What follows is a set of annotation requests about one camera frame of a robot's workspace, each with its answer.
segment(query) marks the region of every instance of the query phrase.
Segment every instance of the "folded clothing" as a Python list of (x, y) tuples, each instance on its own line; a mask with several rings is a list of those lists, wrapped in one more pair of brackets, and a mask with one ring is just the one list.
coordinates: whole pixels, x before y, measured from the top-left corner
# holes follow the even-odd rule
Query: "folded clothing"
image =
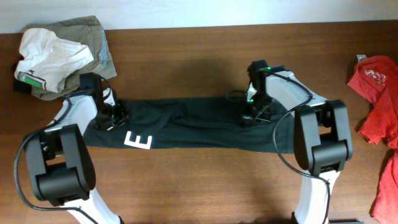
[(85, 44), (90, 49), (94, 58), (92, 62), (73, 72), (65, 80), (65, 88), (62, 92), (52, 93), (33, 86), (32, 95), (42, 100), (54, 100), (77, 90), (80, 84), (79, 76), (88, 72), (97, 73), (106, 79), (116, 76), (116, 70), (108, 49), (104, 29), (95, 16), (79, 17), (49, 25), (34, 24), (32, 27), (48, 29), (55, 32), (59, 38)]
[[(236, 103), (225, 98), (190, 98), (174, 100), (127, 101), (129, 124), (110, 131), (88, 128), (87, 146), (133, 148), (125, 145), (127, 132), (131, 141), (137, 136), (151, 149), (227, 147), (259, 152), (275, 152), (272, 130), (286, 109), (277, 101), (270, 105), (275, 115), (270, 122), (242, 128)], [(294, 119), (286, 117), (279, 124), (276, 140), (282, 153), (293, 153)]]
[(372, 217), (382, 224), (398, 223), (398, 150), (381, 175)]
[(398, 149), (398, 67), (394, 61), (386, 56), (360, 61), (348, 86), (375, 105), (360, 135), (374, 144), (387, 138), (388, 146)]
[(67, 76), (93, 61), (87, 45), (41, 28), (24, 32), (19, 52), (24, 60), (18, 63), (15, 78), (55, 93), (63, 90)]

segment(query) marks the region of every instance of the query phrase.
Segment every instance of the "white wall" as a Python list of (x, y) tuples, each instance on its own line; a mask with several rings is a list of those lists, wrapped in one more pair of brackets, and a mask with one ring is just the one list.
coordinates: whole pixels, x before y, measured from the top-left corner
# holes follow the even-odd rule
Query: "white wall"
[(95, 15), (105, 29), (398, 19), (398, 0), (0, 0), (0, 33)]

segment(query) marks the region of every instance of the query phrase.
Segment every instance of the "brown wooden surface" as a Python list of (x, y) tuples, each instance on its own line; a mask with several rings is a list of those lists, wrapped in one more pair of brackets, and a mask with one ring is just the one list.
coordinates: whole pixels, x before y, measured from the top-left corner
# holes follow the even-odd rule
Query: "brown wooden surface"
[[(398, 21), (286, 24), (194, 29), (106, 31), (124, 99), (223, 96), (245, 89), (253, 60), (284, 64), (319, 95), (348, 107), (354, 156), (335, 188), (330, 218), (375, 223), (369, 210), (388, 148), (366, 143), (354, 131), (369, 103), (346, 86), (356, 54), (398, 60)], [(46, 125), (61, 101), (40, 101), (12, 91), (19, 34), (0, 35), (1, 223), (76, 223), (67, 212), (37, 212), (17, 195), (12, 164), (25, 134)], [(301, 177), (276, 154), (238, 149), (90, 148), (96, 187), (126, 223), (238, 223), (289, 218)], [(294, 161), (293, 155), (286, 158)], [(21, 162), (21, 183), (34, 200)]]

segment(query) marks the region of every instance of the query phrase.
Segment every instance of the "white towel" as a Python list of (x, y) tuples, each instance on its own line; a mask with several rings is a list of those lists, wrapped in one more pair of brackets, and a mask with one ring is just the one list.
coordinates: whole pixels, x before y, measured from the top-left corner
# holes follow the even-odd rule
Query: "white towel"
[(87, 45), (59, 39), (42, 28), (25, 31), (19, 53), (24, 60), (18, 63), (15, 78), (55, 93), (63, 90), (67, 76), (93, 61)]

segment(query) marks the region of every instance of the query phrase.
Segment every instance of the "red cloth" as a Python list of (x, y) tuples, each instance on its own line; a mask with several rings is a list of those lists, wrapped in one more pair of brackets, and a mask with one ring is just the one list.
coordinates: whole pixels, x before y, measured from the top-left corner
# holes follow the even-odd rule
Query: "red cloth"
[(382, 224), (398, 223), (398, 150), (381, 175), (372, 217)]
[(387, 145), (396, 149), (380, 179), (372, 217), (383, 224), (397, 224), (398, 66), (386, 56), (367, 58), (357, 64), (348, 86), (375, 105), (358, 133), (374, 144), (387, 138)]
[(398, 66), (386, 56), (367, 58), (357, 64), (348, 86), (375, 105), (359, 134), (374, 144), (387, 138), (388, 146), (398, 149)]

